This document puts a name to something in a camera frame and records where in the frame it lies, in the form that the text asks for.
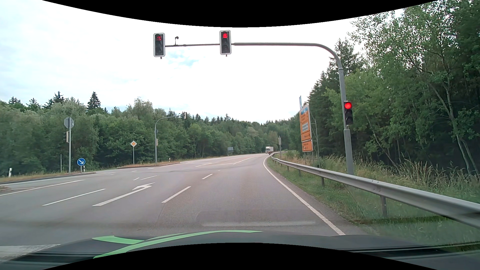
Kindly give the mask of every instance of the traffic light pole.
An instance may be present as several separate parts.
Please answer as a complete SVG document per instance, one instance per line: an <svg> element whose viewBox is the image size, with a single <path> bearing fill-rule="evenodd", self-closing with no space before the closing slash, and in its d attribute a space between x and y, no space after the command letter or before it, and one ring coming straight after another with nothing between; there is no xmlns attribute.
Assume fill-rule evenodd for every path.
<svg viewBox="0 0 480 270"><path fill-rule="evenodd" d="M220 46L220 43L216 44L183 44L183 45L166 45L165 47L191 47L191 46ZM345 80L343 75L343 66L342 62L338 55L329 47L318 44L318 43L285 43L285 42L235 42L232 43L234 46L307 46L307 47L320 47L328 52L330 52L335 58L336 64L338 66L338 78L340 81L340 96L342 98L341 103L347 100L347 95L345 93ZM342 110L343 115L343 137L345 141L345 157L347 158L347 173L354 175L354 166L353 166L353 154L352 154L352 142L350 138L350 129L348 128L345 122L345 111Z"/></svg>
<svg viewBox="0 0 480 270"><path fill-rule="evenodd" d="M160 118L158 119L156 122L155 122L155 129L154 129L154 133L155 133L155 163L157 163L157 159L156 159L156 123L158 123L158 121L162 120L162 119L166 119L166 118L172 118L172 117L181 117L182 115L174 115L174 116L168 116L168 117L163 117L163 118Z"/></svg>

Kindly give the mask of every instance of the guardrail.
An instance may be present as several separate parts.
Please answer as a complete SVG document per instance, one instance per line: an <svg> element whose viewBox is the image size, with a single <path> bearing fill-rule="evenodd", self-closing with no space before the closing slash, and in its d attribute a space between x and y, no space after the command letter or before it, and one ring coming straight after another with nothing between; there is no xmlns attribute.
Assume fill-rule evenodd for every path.
<svg viewBox="0 0 480 270"><path fill-rule="evenodd" d="M478 203L274 158L273 156L278 153L272 154L271 158L275 162L286 165L287 168L299 170L299 173L309 172L379 195L384 216L387 216L385 198L389 198L480 229L480 204Z"/></svg>

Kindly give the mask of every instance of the lane marking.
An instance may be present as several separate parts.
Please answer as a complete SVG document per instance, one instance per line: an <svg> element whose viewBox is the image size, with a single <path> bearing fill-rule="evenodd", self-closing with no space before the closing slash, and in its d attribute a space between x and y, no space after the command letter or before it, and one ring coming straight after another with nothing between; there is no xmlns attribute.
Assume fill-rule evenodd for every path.
<svg viewBox="0 0 480 270"><path fill-rule="evenodd" d="M123 195L121 195L121 196L115 197L115 198L110 199L110 200L106 200L106 201L101 202L101 203L97 203L97 204L92 205L92 206L102 206L102 205L105 205L105 204L107 204L107 203L111 203L111 202L113 202L113 201L116 201L116 200L118 200L118 199L121 199L121 198L123 198L123 197L126 197L126 196L128 196L128 195L130 195L130 194L133 194L133 193L135 193L135 192L139 192L139 191L145 190L145 189L147 189L147 188L149 188L149 187L152 187L150 184L140 185L140 186L134 188L134 190L137 189L137 188L139 188L139 189L137 189L137 190L135 190L135 191L132 191L132 192L127 193L127 194L123 194Z"/></svg>
<svg viewBox="0 0 480 270"><path fill-rule="evenodd" d="M42 206L47 206L47 205L51 205L51 204L54 204L54 203L58 203L58 202L70 200L70 199L73 199L73 198L77 198L77 197L80 197L80 196L83 196L83 195L87 195L87 194L92 194L92 193L95 193L95 192L98 192L98 191L102 191L102 190L105 190L105 189L99 189L99 190L96 190L96 191L92 191L92 192L89 192L89 193L85 193L85 194L73 196L73 197L70 197L70 198L67 198L67 199L63 199L63 200L60 200L60 201L56 201L56 202L52 202L52 203L47 203L47 204L44 204L44 205L42 205Z"/></svg>
<svg viewBox="0 0 480 270"><path fill-rule="evenodd" d="M166 202L170 201L170 200L171 200L171 199L173 199L173 198L174 198L176 195L178 195L178 194L180 194L180 193L184 192L185 190L187 190L187 189L189 189L189 188L191 188L191 186L188 186L188 187L186 187L186 188L184 188L184 189L180 190L179 192L177 192L177 193L176 193L175 195L173 195L172 197L170 197L170 198L168 198L168 199L164 200L162 203L166 203Z"/></svg>
<svg viewBox="0 0 480 270"><path fill-rule="evenodd" d="M205 176L204 178L202 178L202 180L203 180L203 179L205 179L205 178L207 178L208 176L210 176L210 175L212 175L212 174L213 174L213 173L211 173L211 174L209 174L209 175Z"/></svg>
<svg viewBox="0 0 480 270"><path fill-rule="evenodd" d="M150 177L143 178L143 179L140 179L140 180L145 180L145 179L152 178L152 177L155 177L155 176L158 176L158 175L150 176Z"/></svg>
<svg viewBox="0 0 480 270"><path fill-rule="evenodd" d="M84 181L84 180L85 180L85 179L77 180L77 181L72 181L72 182L61 183L61 184L70 184L70 183L75 183L75 182ZM27 190L21 190L21 191L15 191L15 192L12 192L12 193L2 194L2 195L0 195L0 196L15 194L15 193L20 193L20 192L25 192L25 191L29 191L29 190L34 190L34 189L39 189L39 188L44 188L44 187L50 187L50 186L55 186L55 185L61 185L61 184L51 184L51 185L46 185L46 186L41 186L41 187L35 187L35 188L27 189Z"/></svg>
<svg viewBox="0 0 480 270"><path fill-rule="evenodd" d="M213 162L210 162L209 164L212 164L212 163L213 163ZM208 163L206 163L206 164L208 164ZM195 166L195 167L204 166L204 165L206 165L206 164L198 165L198 166Z"/></svg>
<svg viewBox="0 0 480 270"><path fill-rule="evenodd" d="M247 159L244 159L244 160L240 160L239 162L236 162L236 163L234 163L234 164L240 163L240 162L245 161L245 160L249 160L249 159L251 159L251 158L247 158Z"/></svg>
<svg viewBox="0 0 480 270"><path fill-rule="evenodd" d="M315 215L317 215L321 220L323 220L330 228L332 228L338 235L345 235L344 232L342 232L339 228L337 228L330 220L328 220L326 217L324 217L322 214L320 214L317 209L313 208L310 204L308 204L304 199L302 199L300 196L297 195L293 190L291 190L288 186L286 186L282 181L280 181L273 173L265 166L265 160L267 160L266 157L264 159L263 165L267 172L269 172L282 186L284 186L289 192L291 192L295 197L297 197L298 200L300 200L308 209L310 209Z"/></svg>

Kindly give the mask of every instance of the metal guardrail post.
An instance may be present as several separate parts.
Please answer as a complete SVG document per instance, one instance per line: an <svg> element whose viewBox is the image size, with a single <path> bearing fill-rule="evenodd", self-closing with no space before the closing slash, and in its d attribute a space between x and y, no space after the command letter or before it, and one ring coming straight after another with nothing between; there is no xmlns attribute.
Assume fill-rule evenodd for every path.
<svg viewBox="0 0 480 270"><path fill-rule="evenodd" d="M387 199L384 196L380 196L380 201L382 202L382 214L386 218L386 217L388 217Z"/></svg>

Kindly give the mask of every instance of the orange direction sign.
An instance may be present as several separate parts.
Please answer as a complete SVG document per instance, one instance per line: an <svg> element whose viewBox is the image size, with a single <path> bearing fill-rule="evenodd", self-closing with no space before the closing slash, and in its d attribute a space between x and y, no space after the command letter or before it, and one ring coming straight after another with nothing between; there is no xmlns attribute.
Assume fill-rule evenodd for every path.
<svg viewBox="0 0 480 270"><path fill-rule="evenodd" d="M310 108L308 104L300 110L300 137L302 142L312 138L310 132Z"/></svg>
<svg viewBox="0 0 480 270"><path fill-rule="evenodd" d="M301 144L301 150L302 152L312 152L313 151L313 142L312 140L303 142Z"/></svg>

